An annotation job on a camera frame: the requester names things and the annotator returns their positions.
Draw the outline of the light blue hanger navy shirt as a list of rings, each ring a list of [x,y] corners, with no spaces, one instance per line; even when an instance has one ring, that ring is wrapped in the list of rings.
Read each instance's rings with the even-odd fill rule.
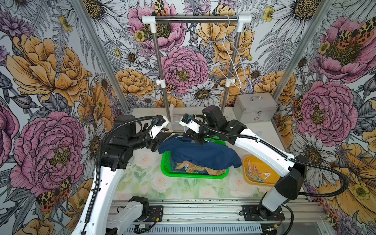
[[[174,121],[171,125],[171,129],[173,133],[186,133],[187,130],[185,126],[181,125],[179,121]]]

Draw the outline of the dark navy t-shirt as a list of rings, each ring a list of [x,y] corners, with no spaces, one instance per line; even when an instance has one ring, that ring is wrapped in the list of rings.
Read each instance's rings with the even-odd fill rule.
[[[193,140],[184,137],[168,139],[161,143],[158,152],[160,154],[170,153],[170,169],[173,172],[182,172],[175,171],[173,168],[177,163],[184,161],[214,170],[227,170],[230,167],[242,166],[240,157],[233,149],[210,141],[205,141],[200,146]]]

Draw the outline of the tan t-shirt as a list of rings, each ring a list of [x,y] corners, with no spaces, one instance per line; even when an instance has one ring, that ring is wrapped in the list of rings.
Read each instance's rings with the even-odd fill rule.
[[[214,170],[211,168],[195,165],[189,161],[177,163],[173,168],[175,171],[182,171],[189,174],[198,173],[199,175],[221,176],[227,172],[226,169]]]

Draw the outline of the light blue wire hanger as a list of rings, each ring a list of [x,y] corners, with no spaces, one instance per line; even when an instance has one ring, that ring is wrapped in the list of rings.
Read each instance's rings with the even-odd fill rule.
[[[243,64],[242,57],[241,57],[241,54],[238,50],[238,47],[240,45],[240,43],[239,43],[240,36],[242,34],[242,31],[244,30],[244,24],[250,23],[252,17],[251,16],[249,16],[249,17],[248,16],[240,16],[240,15],[234,15],[234,16],[237,18],[237,26],[236,26],[236,29],[234,30],[233,36],[232,36],[233,45],[234,45],[234,51],[233,51],[232,56],[235,56],[234,59],[232,59],[232,65],[233,65],[234,68],[236,67],[235,66],[235,60],[236,60],[236,56],[238,56],[239,60],[240,60],[239,66],[241,66],[241,68],[242,68],[243,76],[246,78],[246,81],[250,82],[250,79],[245,74],[246,67]],[[234,80],[238,81],[239,84],[240,84],[240,86],[238,87],[235,84],[235,82],[233,83],[237,88],[241,89],[242,87],[244,87],[247,91],[252,89],[252,85],[250,85],[251,86],[250,88],[243,85],[243,82],[241,81],[240,76],[239,76],[236,69],[235,69],[235,74],[233,74],[233,76],[234,76]]]

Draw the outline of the teal clothespin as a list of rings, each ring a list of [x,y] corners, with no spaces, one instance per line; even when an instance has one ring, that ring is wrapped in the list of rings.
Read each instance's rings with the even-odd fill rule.
[[[253,175],[252,177],[250,177],[250,180],[257,183],[265,183],[265,181],[257,175]]]

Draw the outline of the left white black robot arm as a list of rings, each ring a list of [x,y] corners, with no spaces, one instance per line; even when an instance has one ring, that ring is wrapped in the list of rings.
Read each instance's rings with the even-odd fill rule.
[[[118,183],[134,151],[157,151],[171,135],[168,124],[168,118],[162,115],[116,118],[114,128],[99,142],[93,186],[72,234],[122,235],[136,220],[150,218],[148,199],[138,196],[132,197],[112,219],[108,215]]]

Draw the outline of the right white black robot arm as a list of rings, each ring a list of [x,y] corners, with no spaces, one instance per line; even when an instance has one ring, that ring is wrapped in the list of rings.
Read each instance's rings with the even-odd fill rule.
[[[296,163],[294,155],[263,140],[240,121],[227,120],[217,106],[204,108],[202,115],[205,122],[199,121],[196,115],[189,114],[184,114],[179,121],[195,143],[201,145],[206,137],[218,137],[248,151],[279,175],[277,183],[259,202],[256,209],[258,217],[267,220],[284,203],[298,197],[304,183],[306,166]]]

